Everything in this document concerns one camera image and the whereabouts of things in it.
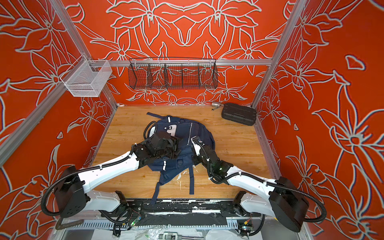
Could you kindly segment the navy blue backpack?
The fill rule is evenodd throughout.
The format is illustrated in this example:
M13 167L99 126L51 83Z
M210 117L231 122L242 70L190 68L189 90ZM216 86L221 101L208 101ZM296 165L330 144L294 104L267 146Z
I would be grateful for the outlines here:
M154 172L160 172L160 178L157 182L154 195L151 199L151 205L157 201L160 186L170 182L174 177L188 169L190 173L190 195L194 194L195 178L193 166L196 163L193 161L195 155L193 149L192 138L199 137L204 145L210 146L213 150L216 148L216 143L212 133L202 123L194 120L183 119L173 116L160 116L148 112L149 116L158 118L157 133L168 133L179 139L178 150L180 153L174 157L163 157L149 164L149 168Z

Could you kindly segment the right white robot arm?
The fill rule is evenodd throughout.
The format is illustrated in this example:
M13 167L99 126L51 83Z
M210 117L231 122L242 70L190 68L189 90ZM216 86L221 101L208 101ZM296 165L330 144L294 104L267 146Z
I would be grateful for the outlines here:
M215 150L199 137L191 139L195 158L217 185L226 184L245 190L237 205L247 213L275 218L292 232L300 232L303 223L320 223L327 217L325 205L317 198L298 190L290 180L263 178L221 160Z

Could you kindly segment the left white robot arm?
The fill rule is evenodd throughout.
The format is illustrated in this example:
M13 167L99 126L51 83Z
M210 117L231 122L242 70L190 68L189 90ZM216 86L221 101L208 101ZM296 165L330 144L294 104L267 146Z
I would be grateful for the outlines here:
M138 170L156 160L170 160L179 152L180 138L167 132L134 144L125 154L102 164L77 170L66 169L48 187L41 199L41 210L47 216L69 218L83 211L113 212L123 205L118 193L97 192L94 189L122 174Z

